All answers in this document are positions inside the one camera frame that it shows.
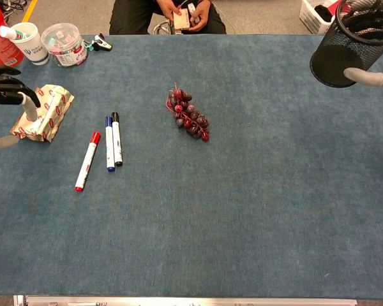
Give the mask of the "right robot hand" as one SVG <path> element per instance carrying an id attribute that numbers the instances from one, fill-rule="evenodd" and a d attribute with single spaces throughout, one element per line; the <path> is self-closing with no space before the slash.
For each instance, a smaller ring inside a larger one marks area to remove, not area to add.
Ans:
<path id="1" fill-rule="evenodd" d="M 383 73 L 369 72 L 359 68 L 346 68 L 343 74 L 348 79 L 370 87 L 383 87 Z"/>

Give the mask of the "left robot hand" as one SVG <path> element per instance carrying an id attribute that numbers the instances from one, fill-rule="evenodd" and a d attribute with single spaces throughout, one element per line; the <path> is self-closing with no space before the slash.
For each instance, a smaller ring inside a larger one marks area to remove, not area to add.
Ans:
<path id="1" fill-rule="evenodd" d="M 37 109 L 41 107 L 36 93 L 22 81 L 14 78 L 21 72 L 10 66 L 0 66 L 0 105 L 20 105 L 28 119 L 38 119 Z"/>

